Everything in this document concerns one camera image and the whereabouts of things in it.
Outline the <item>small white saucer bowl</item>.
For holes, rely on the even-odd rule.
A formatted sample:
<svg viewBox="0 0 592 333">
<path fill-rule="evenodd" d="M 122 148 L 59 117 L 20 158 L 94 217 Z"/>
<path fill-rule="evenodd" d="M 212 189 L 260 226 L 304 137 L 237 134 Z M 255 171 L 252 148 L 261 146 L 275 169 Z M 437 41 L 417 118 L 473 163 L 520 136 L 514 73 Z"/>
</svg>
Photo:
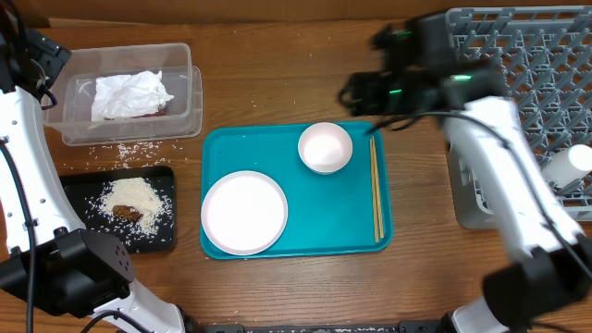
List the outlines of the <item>small white saucer bowl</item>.
<svg viewBox="0 0 592 333">
<path fill-rule="evenodd" d="M 352 152 L 350 134 L 335 123 L 315 123 L 304 130 L 298 141 L 298 153 L 302 162 L 322 175 L 344 168 L 350 162 Z"/>
</svg>

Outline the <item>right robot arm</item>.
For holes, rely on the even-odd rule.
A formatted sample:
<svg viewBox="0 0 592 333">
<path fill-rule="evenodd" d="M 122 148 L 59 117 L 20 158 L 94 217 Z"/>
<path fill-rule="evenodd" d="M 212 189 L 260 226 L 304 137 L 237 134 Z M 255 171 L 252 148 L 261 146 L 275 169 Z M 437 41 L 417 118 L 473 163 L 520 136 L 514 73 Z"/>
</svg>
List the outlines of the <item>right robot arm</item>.
<svg viewBox="0 0 592 333">
<path fill-rule="evenodd" d="M 377 117 L 379 128 L 435 118 L 475 175 L 510 258 L 437 331 L 525 332 L 541 315 L 582 301 L 591 290 L 591 240 L 543 179 L 495 66 L 460 60 L 441 13 L 409 19 L 401 31 L 386 27 L 371 43 L 382 69 L 352 74 L 339 103 L 355 117 Z"/>
</svg>

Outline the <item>wooden chopstick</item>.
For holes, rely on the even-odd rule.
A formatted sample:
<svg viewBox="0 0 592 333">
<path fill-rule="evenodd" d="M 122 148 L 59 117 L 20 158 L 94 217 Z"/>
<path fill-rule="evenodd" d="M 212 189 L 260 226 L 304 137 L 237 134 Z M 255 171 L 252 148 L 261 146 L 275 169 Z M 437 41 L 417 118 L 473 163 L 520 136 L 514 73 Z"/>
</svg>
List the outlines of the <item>wooden chopstick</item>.
<svg viewBox="0 0 592 333">
<path fill-rule="evenodd" d="M 381 201 L 381 193 L 380 193 L 380 183 L 379 183 L 379 173 L 378 173 L 378 161 L 377 161 L 377 151 L 376 151 L 376 137 L 371 138 L 371 153 L 372 153 L 372 167 L 374 171 L 374 190 L 375 190 L 375 197 L 376 197 L 376 224 L 377 224 L 377 232 L 378 238 L 380 240 L 384 239 L 385 231 L 384 231 L 384 222 L 383 222 L 383 214 L 382 214 L 382 201 Z"/>
<path fill-rule="evenodd" d="M 373 206 L 374 206 L 374 228 L 375 228 L 375 242 L 380 242 L 384 238 L 384 231 L 381 222 L 381 207 L 379 198 L 379 184 L 377 174 L 377 158 L 376 158 L 376 140 L 374 137 L 370 139 L 370 162 L 371 162 L 371 177 L 372 177 L 372 192 L 373 192 Z"/>
</svg>

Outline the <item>pile of white rice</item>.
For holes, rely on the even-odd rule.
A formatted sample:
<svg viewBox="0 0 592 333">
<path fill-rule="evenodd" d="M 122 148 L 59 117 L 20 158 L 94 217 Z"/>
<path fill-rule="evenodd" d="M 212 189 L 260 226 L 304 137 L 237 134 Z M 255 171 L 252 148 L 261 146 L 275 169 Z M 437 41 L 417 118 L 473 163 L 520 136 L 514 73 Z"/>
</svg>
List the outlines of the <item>pile of white rice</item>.
<svg viewBox="0 0 592 333">
<path fill-rule="evenodd" d="M 173 203 L 163 190 L 157 190 L 144 178 L 119 179 L 105 183 L 98 194 L 84 199 L 84 215 L 98 218 L 92 227 L 132 240 L 154 239 L 161 228 L 170 227 Z M 143 217 L 131 222 L 112 215 L 114 205 L 128 205 L 138 209 Z"/>
</svg>

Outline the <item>white napkin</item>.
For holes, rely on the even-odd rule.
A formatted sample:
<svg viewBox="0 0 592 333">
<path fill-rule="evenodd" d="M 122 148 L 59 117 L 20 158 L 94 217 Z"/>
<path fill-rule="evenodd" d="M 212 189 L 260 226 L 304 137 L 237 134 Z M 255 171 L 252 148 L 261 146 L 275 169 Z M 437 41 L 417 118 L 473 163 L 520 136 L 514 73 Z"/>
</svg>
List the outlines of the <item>white napkin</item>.
<svg viewBox="0 0 592 333">
<path fill-rule="evenodd" d="M 138 74 L 99 77 L 95 80 L 92 121 L 105 117 L 139 116 L 164 109 L 174 99 L 162 82 L 163 73 L 145 70 Z"/>
</svg>

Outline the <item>brown food scrap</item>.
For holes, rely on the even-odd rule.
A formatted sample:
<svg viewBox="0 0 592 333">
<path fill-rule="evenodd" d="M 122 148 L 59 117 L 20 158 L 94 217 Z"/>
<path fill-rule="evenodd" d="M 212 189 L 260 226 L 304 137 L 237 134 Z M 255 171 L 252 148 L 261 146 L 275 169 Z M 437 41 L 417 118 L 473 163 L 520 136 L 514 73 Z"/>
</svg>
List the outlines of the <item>brown food scrap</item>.
<svg viewBox="0 0 592 333">
<path fill-rule="evenodd" d="M 114 205 L 112 215 L 131 222 L 138 222 L 143 217 L 143 214 L 138 209 L 128 205 Z"/>
</svg>

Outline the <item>red snack wrapper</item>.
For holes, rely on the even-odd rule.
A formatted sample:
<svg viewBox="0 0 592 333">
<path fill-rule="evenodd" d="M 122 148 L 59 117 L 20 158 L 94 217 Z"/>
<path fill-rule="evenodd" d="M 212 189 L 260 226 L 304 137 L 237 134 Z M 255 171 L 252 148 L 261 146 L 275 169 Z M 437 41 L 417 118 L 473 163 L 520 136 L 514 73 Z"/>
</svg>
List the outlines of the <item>red snack wrapper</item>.
<svg viewBox="0 0 592 333">
<path fill-rule="evenodd" d="M 125 119 L 136 119 L 136 118 L 146 118 L 146 117 L 161 117 L 164 116 L 165 110 L 158 109 L 156 112 L 152 114 L 143 114 L 139 116 L 119 116 L 119 117 L 105 117 L 104 120 L 125 120 Z"/>
</svg>

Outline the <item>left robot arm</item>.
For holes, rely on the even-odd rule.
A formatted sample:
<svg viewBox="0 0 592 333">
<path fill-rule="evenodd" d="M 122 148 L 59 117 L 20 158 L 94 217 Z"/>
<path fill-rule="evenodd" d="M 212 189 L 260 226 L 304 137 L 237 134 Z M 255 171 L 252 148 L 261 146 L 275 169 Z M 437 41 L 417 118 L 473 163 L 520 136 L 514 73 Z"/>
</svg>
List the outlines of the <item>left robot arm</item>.
<svg viewBox="0 0 592 333">
<path fill-rule="evenodd" d="M 1 4 L 1 208 L 8 259 L 1 288 L 34 312 L 105 320 L 121 332 L 197 332 L 195 320 L 140 283 L 115 236 L 88 230 L 73 210 L 49 153 L 43 113 L 71 53 L 29 30 L 11 1 Z"/>
</svg>

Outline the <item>white cup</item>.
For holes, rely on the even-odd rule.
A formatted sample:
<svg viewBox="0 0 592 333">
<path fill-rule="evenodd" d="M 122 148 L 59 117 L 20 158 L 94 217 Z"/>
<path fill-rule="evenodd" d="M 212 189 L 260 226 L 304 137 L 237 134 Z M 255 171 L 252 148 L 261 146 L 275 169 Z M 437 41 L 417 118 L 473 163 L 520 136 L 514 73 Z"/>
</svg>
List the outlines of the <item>white cup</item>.
<svg viewBox="0 0 592 333">
<path fill-rule="evenodd" d="M 562 150 L 550 157 L 550 161 L 542 168 L 542 175 L 547 182 L 564 188 L 591 172 L 591 153 L 592 149 L 583 144 Z"/>
</svg>

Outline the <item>large white plate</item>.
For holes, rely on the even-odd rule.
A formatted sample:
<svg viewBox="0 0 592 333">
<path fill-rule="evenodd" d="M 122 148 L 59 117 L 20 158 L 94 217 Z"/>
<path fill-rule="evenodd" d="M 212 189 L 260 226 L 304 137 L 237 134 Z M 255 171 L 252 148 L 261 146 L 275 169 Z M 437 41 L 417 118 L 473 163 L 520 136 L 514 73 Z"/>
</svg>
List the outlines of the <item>large white plate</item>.
<svg viewBox="0 0 592 333">
<path fill-rule="evenodd" d="M 267 175 L 242 170 L 219 179 L 207 192 L 201 222 L 207 239 L 238 256 L 271 247 L 287 226 L 288 200 Z"/>
</svg>

